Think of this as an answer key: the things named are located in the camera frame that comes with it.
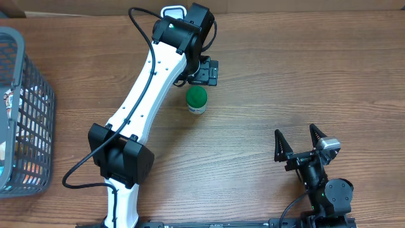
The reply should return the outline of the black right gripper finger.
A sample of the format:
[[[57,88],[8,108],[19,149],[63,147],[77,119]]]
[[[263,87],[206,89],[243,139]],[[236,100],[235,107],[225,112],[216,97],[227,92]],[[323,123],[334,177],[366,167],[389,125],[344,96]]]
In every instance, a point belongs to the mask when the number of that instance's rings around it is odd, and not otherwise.
[[[274,160],[276,162],[285,162],[289,159],[290,155],[294,152],[289,146],[288,142],[285,140],[284,135],[280,130],[275,130],[275,156]]]
[[[314,123],[309,125],[309,130],[310,130],[310,134],[311,134],[312,144],[313,144],[313,147],[315,148],[316,145],[318,144],[318,141],[321,138],[326,137],[327,135],[324,134]]]

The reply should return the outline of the green lid jar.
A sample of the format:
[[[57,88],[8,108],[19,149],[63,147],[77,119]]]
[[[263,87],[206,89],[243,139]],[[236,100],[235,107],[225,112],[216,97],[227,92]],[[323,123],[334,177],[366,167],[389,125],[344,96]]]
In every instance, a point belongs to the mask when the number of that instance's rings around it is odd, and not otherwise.
[[[202,87],[191,87],[186,93],[186,102],[191,113],[203,114],[207,108],[208,94]]]

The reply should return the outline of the clear snack bag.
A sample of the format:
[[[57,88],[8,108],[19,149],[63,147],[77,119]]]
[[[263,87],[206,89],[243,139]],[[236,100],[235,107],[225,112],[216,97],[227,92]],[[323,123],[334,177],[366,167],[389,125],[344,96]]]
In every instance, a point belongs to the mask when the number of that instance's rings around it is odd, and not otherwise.
[[[24,95],[24,91],[23,89],[21,89],[20,91],[20,100],[19,100],[19,108],[23,107],[23,110],[26,111],[27,109],[27,105],[23,102],[23,97]],[[8,89],[3,96],[5,105],[6,105],[6,111],[8,114],[8,118],[11,118],[11,112],[12,112],[12,106],[13,106],[13,90],[12,89]]]

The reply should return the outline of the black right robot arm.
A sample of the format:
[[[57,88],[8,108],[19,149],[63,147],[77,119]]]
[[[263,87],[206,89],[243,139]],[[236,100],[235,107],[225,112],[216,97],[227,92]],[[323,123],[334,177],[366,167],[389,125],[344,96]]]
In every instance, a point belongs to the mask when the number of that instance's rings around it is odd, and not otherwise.
[[[276,162],[285,162],[286,171],[295,171],[305,192],[291,202],[279,218],[283,226],[287,212],[303,198],[308,197],[311,210],[302,212],[296,219],[298,227],[356,227],[351,212],[354,186],[347,179],[329,179],[325,166],[338,155],[340,141],[328,137],[315,124],[309,126],[313,149],[295,153],[280,130],[275,130]]]

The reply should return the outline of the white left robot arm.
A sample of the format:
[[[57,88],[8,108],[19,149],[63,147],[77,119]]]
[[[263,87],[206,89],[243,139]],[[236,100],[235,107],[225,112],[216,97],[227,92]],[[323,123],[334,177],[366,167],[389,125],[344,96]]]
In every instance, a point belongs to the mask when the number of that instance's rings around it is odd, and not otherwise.
[[[180,16],[162,10],[147,40],[149,53],[140,75],[116,113],[88,133],[92,158],[108,188],[108,214],[102,227],[135,227],[140,183],[154,154],[146,148],[153,120],[171,86],[216,86],[218,62],[203,55],[209,31],[216,30],[209,8],[194,3]]]

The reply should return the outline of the white barcode scanner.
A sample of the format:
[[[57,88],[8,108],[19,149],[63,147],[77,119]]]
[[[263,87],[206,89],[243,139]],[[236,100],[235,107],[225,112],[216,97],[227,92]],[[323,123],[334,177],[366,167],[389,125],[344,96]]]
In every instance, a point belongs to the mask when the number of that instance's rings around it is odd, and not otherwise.
[[[187,10],[182,5],[165,6],[161,9],[161,17],[170,16],[175,19],[184,19],[187,15]]]

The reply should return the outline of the grey plastic basket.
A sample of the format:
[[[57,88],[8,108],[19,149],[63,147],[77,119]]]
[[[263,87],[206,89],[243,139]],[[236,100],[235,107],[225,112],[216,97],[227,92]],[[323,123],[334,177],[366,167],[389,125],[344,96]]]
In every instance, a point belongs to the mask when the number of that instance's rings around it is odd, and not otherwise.
[[[11,118],[4,93],[13,90]],[[19,108],[20,91],[26,111]],[[25,52],[21,33],[1,27],[1,197],[39,194],[51,184],[56,96]]]

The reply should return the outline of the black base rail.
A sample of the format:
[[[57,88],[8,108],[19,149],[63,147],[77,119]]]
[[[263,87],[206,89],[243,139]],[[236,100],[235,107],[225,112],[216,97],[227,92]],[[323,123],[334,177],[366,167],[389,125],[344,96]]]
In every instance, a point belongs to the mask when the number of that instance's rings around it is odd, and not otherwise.
[[[135,227],[139,228],[277,228],[279,226],[279,218],[271,218],[268,221],[250,221],[250,222],[196,222],[196,223],[171,223],[164,224],[162,222],[143,222],[137,224]],[[348,227],[357,228],[354,218],[348,218],[347,225],[327,225],[326,222],[320,222],[313,227]],[[102,228],[106,227],[104,224],[92,225],[76,225],[76,228]],[[300,228],[309,227],[304,225],[298,218],[284,218],[282,228]]]

